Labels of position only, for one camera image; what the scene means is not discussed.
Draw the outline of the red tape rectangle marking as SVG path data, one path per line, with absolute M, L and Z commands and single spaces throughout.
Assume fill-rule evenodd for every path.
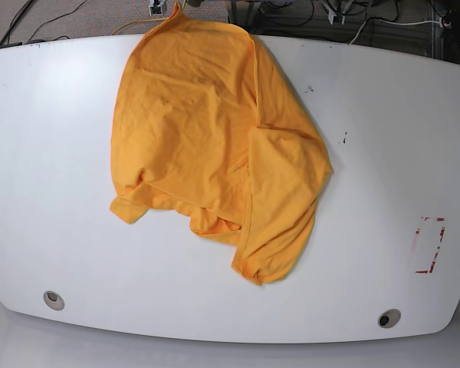
M 411 268 L 415 274 L 434 271 L 446 228 L 443 217 L 421 217 L 412 247 Z

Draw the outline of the white power adapter on floor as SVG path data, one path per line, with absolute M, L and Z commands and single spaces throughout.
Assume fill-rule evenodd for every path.
M 166 0 L 149 0 L 149 14 L 151 16 L 165 15 L 166 12 Z

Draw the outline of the orange yellow t-shirt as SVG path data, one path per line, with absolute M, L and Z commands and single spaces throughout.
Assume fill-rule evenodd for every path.
M 189 217 L 235 246 L 232 268 L 261 285 L 305 248 L 332 165 L 266 47 L 244 29 L 185 16 L 180 4 L 128 58 L 113 113 L 110 210 Z

